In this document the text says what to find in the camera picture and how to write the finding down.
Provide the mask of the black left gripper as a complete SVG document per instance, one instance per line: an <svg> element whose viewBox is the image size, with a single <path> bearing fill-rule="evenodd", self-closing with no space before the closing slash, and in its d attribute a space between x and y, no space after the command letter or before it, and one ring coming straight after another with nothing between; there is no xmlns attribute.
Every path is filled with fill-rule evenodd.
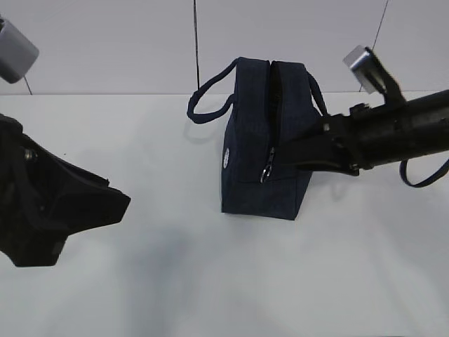
<svg viewBox="0 0 449 337"><path fill-rule="evenodd" d="M27 172L37 155L22 141L22 125L2 114L1 252L16 267L50 267L68 236L121 222L131 198L109 188L108 179L49 154L51 226Z"/></svg>

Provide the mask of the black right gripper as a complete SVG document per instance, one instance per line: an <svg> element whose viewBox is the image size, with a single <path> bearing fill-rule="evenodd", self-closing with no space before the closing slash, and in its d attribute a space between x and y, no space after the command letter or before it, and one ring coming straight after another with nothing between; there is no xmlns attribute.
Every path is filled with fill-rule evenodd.
<svg viewBox="0 0 449 337"><path fill-rule="evenodd" d="M365 112L368 105L355 105L349 115L328 113L321 106L322 136L294 140L276 150L276 163L295 166L302 171L340 173L359 176L360 170L371 170L372 164L363 153L358 137L358 122L353 110Z"/></svg>

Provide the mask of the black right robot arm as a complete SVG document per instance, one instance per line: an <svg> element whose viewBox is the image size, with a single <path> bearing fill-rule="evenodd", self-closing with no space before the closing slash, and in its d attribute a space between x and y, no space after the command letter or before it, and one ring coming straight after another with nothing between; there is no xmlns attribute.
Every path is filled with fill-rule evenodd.
<svg viewBox="0 0 449 337"><path fill-rule="evenodd" d="M274 163L303 171L358 176L376 166L448 150L448 92L401 103L359 104L330 115L280 145Z"/></svg>

